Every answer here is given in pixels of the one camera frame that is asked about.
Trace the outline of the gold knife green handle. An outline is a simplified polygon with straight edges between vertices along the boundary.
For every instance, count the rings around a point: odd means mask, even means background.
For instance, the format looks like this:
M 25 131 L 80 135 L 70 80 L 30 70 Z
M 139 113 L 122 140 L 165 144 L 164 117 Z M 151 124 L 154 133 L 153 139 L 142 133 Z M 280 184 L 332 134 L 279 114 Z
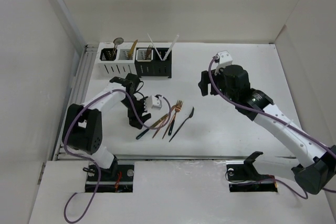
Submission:
M 149 130 L 154 129 L 157 127 L 161 122 L 163 122 L 167 118 L 168 114 L 162 116 L 159 120 L 157 120 L 154 124 L 150 126 L 149 129 L 144 130 L 142 133 L 140 133 L 135 139 L 139 140 L 141 137 L 143 137 Z
M 134 50 L 135 50 L 135 47 L 138 43 L 138 40 L 135 40 L 130 48 L 130 50 L 128 51 L 128 59 L 132 59 L 133 57 L 133 53 L 134 53 Z

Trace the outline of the black fork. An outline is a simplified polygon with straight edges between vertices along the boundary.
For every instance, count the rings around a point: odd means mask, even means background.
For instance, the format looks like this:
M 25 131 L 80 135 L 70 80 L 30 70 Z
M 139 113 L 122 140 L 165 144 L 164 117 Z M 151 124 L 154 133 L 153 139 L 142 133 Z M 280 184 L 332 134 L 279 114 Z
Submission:
M 195 108 L 192 107 L 192 110 L 189 114 L 189 116 L 181 123 L 181 125 L 178 127 L 178 129 L 175 131 L 175 133 L 172 135 L 172 137 L 170 138 L 169 142 L 172 141 L 172 139 L 174 139 L 174 137 L 177 135 L 177 133 L 181 130 L 181 128 L 184 126 L 184 124 L 186 123 L 187 120 L 191 119 L 194 115 L 194 111 L 195 111 Z

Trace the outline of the small copper fork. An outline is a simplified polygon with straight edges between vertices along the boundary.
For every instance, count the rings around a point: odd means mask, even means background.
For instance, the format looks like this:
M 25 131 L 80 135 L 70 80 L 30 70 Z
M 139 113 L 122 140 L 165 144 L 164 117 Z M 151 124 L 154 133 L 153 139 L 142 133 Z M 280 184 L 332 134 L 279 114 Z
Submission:
M 152 49 L 153 49 L 153 46 L 149 45 L 148 48 L 147 48 L 147 50 L 146 50 L 146 59 L 151 58 Z

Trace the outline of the silver spoon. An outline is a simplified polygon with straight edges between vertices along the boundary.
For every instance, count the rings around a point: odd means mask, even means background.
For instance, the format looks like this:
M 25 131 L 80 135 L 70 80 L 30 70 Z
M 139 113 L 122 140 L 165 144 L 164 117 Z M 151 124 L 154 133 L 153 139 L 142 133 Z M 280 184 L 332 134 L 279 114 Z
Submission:
M 123 44 L 124 39 L 122 37 L 117 37 L 116 39 L 114 39 L 113 43 L 114 43 L 114 47 L 117 47 L 121 44 Z

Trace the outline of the gold fork green handle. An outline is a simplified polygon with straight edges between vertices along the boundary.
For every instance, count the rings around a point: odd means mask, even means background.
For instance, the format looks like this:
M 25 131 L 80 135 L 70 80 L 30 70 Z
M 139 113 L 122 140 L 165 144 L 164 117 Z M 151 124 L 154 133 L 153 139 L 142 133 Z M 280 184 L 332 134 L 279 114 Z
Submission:
M 167 128 L 167 130 L 165 131 L 164 135 L 163 135 L 163 138 L 165 137 L 166 134 L 168 134 L 168 136 L 171 136 L 172 135 L 172 132 L 173 132 L 173 127 L 174 127 L 174 123 L 175 123 L 175 119 L 176 119 L 176 114 L 179 113 L 181 111 L 181 108 L 178 108 L 176 107 L 175 108 L 175 112 L 174 112 L 174 115 L 169 123 L 169 126 Z

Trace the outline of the copper chopstick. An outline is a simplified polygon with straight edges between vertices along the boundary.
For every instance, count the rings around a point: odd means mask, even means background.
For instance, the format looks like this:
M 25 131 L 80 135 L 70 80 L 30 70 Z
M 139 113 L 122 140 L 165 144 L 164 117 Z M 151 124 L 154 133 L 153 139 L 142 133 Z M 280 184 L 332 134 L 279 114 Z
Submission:
M 154 44 L 152 38 L 150 37 L 149 33 L 147 33 L 147 36 L 148 36 L 148 38 L 149 38 L 149 40 L 150 40 L 150 42 L 151 42 L 153 48 L 155 49 L 155 51 L 156 51 L 156 53 L 157 53 L 159 59 L 160 59 L 161 61 L 163 61 L 163 59 L 162 59 L 162 57 L 161 57 L 161 55 L 160 55 L 158 49 L 156 48 L 156 46 L 155 46 L 155 44 Z

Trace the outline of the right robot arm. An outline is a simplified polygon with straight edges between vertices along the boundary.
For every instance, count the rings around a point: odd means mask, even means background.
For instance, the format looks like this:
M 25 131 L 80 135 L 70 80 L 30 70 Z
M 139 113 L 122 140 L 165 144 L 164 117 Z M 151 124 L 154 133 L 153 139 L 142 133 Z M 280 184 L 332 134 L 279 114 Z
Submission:
M 327 147 L 301 130 L 264 92 L 251 88 L 248 73 L 239 65 L 202 71 L 202 96 L 220 95 L 242 115 L 263 127 L 294 155 L 267 159 L 262 151 L 231 162 L 229 181 L 241 187 L 282 177 L 296 182 L 305 194 L 316 195 L 335 176 L 335 146 Z

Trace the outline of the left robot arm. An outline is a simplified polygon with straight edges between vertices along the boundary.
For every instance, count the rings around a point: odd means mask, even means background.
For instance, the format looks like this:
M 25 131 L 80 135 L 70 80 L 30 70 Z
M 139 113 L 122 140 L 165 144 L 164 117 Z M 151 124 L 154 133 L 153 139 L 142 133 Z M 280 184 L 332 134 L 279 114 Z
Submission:
M 105 180 L 117 176 L 118 159 L 103 145 L 103 116 L 121 103 L 127 108 L 130 126 L 141 129 L 151 114 L 147 113 L 145 99 L 138 100 L 134 96 L 140 82 L 140 78 L 131 73 L 125 78 L 114 77 L 93 99 L 73 103 L 67 109 L 62 135 L 65 151 L 96 164 Z

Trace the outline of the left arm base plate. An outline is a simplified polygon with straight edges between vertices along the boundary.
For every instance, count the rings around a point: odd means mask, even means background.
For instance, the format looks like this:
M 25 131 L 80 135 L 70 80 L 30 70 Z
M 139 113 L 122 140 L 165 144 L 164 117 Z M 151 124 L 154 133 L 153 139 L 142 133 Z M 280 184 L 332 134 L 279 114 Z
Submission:
M 82 169 L 86 176 L 85 192 L 92 193 L 98 181 L 98 170 L 94 164 Z M 101 170 L 101 179 L 98 185 L 98 193 L 132 193 L 133 192 L 134 165 L 118 164 L 117 170 L 110 173 L 106 169 Z

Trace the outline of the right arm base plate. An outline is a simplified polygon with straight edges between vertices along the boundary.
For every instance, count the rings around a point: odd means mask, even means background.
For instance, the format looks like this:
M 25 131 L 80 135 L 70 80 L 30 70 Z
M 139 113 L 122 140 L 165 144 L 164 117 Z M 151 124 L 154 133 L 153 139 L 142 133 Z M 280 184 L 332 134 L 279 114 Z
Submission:
M 255 171 L 249 172 L 244 165 L 229 165 L 225 178 L 229 182 L 231 193 L 277 193 L 277 184 L 273 180 L 259 182 L 264 179 L 274 178 L 270 175 L 261 175 Z

